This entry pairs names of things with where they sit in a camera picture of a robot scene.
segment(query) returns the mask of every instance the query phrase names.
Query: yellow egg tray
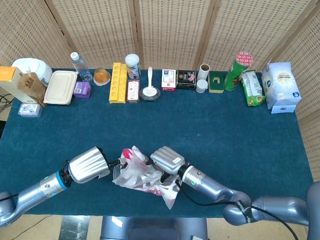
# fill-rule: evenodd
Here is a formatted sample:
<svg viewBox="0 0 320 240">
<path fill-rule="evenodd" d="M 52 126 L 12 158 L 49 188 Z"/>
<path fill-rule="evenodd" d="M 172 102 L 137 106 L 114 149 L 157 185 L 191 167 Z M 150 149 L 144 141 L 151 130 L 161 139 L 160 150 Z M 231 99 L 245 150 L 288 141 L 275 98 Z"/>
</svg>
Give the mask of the yellow egg tray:
<svg viewBox="0 0 320 240">
<path fill-rule="evenodd" d="M 109 95 L 110 104 L 126 103 L 127 80 L 127 65 L 120 62 L 114 62 Z"/>
</svg>

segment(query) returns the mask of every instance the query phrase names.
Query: green sponge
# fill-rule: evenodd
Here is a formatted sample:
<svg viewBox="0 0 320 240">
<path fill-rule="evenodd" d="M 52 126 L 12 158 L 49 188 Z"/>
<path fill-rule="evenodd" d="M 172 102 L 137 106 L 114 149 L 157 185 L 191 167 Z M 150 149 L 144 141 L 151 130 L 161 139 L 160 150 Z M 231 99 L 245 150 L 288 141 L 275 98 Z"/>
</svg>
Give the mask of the green sponge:
<svg viewBox="0 0 320 240">
<path fill-rule="evenodd" d="M 209 93 L 222 94 L 225 90 L 224 73 L 221 71 L 210 71 L 208 83 Z"/>
</svg>

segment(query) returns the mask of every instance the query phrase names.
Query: green can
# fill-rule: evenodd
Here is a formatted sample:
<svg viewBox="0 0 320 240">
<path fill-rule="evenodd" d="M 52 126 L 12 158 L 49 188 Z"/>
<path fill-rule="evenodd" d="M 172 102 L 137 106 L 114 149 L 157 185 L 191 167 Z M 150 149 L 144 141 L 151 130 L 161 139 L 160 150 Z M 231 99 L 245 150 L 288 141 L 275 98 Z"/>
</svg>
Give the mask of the green can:
<svg viewBox="0 0 320 240">
<path fill-rule="evenodd" d="M 250 53 L 240 51 L 236 54 L 235 60 L 224 79 L 224 89 L 233 90 L 237 84 L 239 76 L 244 70 L 251 66 L 253 57 Z"/>
</svg>

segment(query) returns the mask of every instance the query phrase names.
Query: black box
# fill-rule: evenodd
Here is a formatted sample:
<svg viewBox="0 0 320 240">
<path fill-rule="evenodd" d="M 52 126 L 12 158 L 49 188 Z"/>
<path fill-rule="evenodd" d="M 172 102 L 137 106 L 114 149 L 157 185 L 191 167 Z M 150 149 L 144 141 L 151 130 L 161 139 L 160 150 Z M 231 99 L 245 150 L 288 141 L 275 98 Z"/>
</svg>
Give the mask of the black box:
<svg viewBox="0 0 320 240">
<path fill-rule="evenodd" d="M 195 89 L 196 88 L 196 71 L 178 70 L 176 74 L 177 89 Z"/>
</svg>

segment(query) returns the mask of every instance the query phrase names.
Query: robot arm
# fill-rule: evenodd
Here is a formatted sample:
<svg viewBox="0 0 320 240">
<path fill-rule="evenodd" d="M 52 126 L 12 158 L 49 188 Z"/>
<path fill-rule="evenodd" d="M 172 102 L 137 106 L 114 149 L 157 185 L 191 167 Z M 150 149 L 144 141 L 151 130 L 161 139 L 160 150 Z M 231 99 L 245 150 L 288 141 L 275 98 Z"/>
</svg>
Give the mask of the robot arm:
<svg viewBox="0 0 320 240">
<path fill-rule="evenodd" d="M 10 192 L 1 192 L 0 200 L 8 199 L 0 201 L 0 228 L 12 224 L 29 209 L 68 189 L 72 182 L 83 184 L 102 178 L 110 173 L 111 167 L 119 164 L 119 159 L 108 163 L 103 151 L 93 147 L 67 162 L 59 171 L 21 191 L 17 203 Z"/>
<path fill-rule="evenodd" d="M 308 240 L 320 239 L 320 182 L 314 183 L 306 195 L 306 203 L 295 197 L 263 196 L 251 201 L 241 192 L 218 183 L 202 171 L 185 162 L 180 154 L 164 146 L 151 155 L 154 164 L 171 175 L 179 175 L 184 183 L 206 195 L 213 202 L 236 202 L 227 204 L 223 217 L 232 225 L 243 225 L 261 220 L 276 221 L 266 213 L 251 208 L 255 206 L 272 213 L 288 223 L 309 226 Z"/>
</svg>

